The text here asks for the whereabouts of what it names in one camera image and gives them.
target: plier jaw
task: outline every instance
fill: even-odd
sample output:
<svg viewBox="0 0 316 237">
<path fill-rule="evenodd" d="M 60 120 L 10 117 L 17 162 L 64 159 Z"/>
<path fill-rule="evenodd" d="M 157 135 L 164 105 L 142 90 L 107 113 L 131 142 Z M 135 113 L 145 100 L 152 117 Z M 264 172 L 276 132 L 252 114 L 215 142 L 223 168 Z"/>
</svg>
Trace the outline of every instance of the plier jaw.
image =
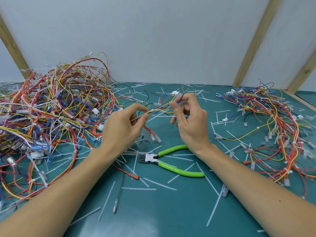
<svg viewBox="0 0 316 237">
<path fill-rule="evenodd" d="M 158 164 L 159 160 L 157 160 L 158 158 L 158 154 L 145 154 L 145 155 L 139 155 L 138 156 L 139 160 L 138 162 L 143 163 L 143 164 Z"/>
</svg>

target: green handle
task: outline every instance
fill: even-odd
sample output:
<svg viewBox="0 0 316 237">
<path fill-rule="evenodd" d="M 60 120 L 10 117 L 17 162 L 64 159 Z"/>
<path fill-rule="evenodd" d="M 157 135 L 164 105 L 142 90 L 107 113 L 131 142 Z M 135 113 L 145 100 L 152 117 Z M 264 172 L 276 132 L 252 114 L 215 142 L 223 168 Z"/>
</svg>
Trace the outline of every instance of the green handle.
<svg viewBox="0 0 316 237">
<path fill-rule="evenodd" d="M 175 151 L 177 151 L 177 150 L 185 150 L 185 149 L 188 149 L 188 147 L 187 147 L 186 145 L 178 145 L 178 146 L 171 147 L 171 148 L 169 148 L 169 149 L 160 151 L 160 152 L 158 153 L 158 156 L 159 156 L 159 157 L 162 157 L 162 156 L 164 156 L 164 155 L 168 155 L 168 154 L 170 154 L 170 153 L 172 153 L 172 152 L 175 152 Z"/>
<path fill-rule="evenodd" d="M 159 161 L 158 165 L 162 168 L 165 168 L 166 170 L 170 170 L 170 171 L 172 171 L 176 174 L 179 174 L 179 175 L 183 175 L 183 176 L 187 176 L 187 177 L 195 177 L 195 178 L 204 177 L 204 173 L 202 173 L 202 172 L 190 172 L 190 171 L 180 170 L 180 169 L 173 167 L 171 165 L 168 165 L 167 163 L 164 163 L 162 161 Z"/>
</svg>

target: wooden beam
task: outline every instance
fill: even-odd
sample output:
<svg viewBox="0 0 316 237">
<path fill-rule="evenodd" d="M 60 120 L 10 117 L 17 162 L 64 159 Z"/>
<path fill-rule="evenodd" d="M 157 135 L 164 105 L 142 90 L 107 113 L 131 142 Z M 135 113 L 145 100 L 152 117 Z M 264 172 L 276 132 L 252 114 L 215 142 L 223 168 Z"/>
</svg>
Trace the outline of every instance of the wooden beam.
<svg viewBox="0 0 316 237">
<path fill-rule="evenodd" d="M 10 31 L 7 29 L 1 15 L 0 15 L 0 38 L 6 48 L 8 49 L 12 59 L 14 60 L 15 64 L 19 68 L 19 70 L 26 70 L 28 66 L 16 45 Z M 29 73 L 21 71 L 21 74 L 24 76 L 25 79 L 28 78 Z"/>
<path fill-rule="evenodd" d="M 251 41 L 251 44 L 247 50 L 247 53 L 242 61 L 241 66 L 239 67 L 239 71 L 235 77 L 233 87 L 238 88 L 241 86 L 242 81 L 244 80 L 247 71 L 251 65 L 252 60 L 254 59 L 260 44 L 263 41 L 269 26 L 277 13 L 279 6 L 283 0 L 270 0 L 262 18 L 257 28 L 257 31 Z"/>
<path fill-rule="evenodd" d="M 307 78 L 314 71 L 315 68 L 316 68 L 316 51 L 313 53 L 310 59 L 306 62 L 306 64 L 302 67 L 302 69 L 298 72 L 298 74 L 292 80 L 287 91 L 291 94 L 295 94 L 295 92 L 307 80 Z"/>
<path fill-rule="evenodd" d="M 311 105 L 310 103 L 308 103 L 307 101 L 304 101 L 302 98 L 298 97 L 297 95 L 294 95 L 292 93 L 290 93 L 289 91 L 283 90 L 286 94 L 288 94 L 289 96 L 293 97 L 294 99 L 298 100 L 300 103 L 306 105 L 307 107 L 311 108 L 313 111 L 316 111 L 316 107 L 314 107 L 313 105 Z"/>
</svg>

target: diagonal cutting pliers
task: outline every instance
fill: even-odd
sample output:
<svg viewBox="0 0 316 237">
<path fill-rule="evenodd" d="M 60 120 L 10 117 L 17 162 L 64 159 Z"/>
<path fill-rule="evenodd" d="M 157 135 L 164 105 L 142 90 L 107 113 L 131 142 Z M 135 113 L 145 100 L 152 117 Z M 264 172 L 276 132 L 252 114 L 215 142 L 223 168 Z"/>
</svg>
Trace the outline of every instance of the diagonal cutting pliers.
<svg viewBox="0 0 316 237">
<path fill-rule="evenodd" d="M 162 156 L 168 155 L 172 152 L 175 152 L 178 150 L 185 150 L 185 149 L 188 149 L 188 147 L 186 145 L 179 145 L 179 146 L 175 146 L 175 147 L 160 151 L 158 154 L 139 155 L 138 157 L 140 159 L 144 159 L 144 160 L 138 160 L 138 161 L 140 163 L 144 163 L 144 164 L 149 164 L 149 163 L 155 164 L 155 165 L 158 165 L 166 170 L 169 170 L 169 171 L 172 171 L 176 174 L 187 176 L 187 177 L 195 177 L 195 178 L 204 177 L 204 173 L 202 173 L 202 172 L 191 172 L 191 171 L 180 170 L 176 167 L 168 165 L 167 163 L 164 163 L 164 162 L 157 159 L 158 157 L 162 157 Z"/>
</svg>

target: person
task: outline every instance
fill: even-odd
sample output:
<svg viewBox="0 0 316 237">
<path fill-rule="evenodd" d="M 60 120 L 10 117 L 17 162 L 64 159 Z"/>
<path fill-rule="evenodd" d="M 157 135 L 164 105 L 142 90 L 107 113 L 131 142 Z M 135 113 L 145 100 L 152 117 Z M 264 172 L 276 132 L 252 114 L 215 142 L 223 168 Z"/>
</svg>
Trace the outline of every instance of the person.
<svg viewBox="0 0 316 237">
<path fill-rule="evenodd" d="M 180 136 L 198 158 L 207 164 L 242 205 L 271 236 L 315 236 L 316 206 L 225 155 L 209 142 L 207 112 L 196 96 L 186 93 L 170 106 Z M 116 111 L 104 124 L 100 147 L 64 177 L 47 187 L 0 223 L 1 236 L 62 236 L 97 180 L 139 136 L 148 115 L 138 121 L 136 111 L 148 111 L 132 104 Z"/>
</svg>

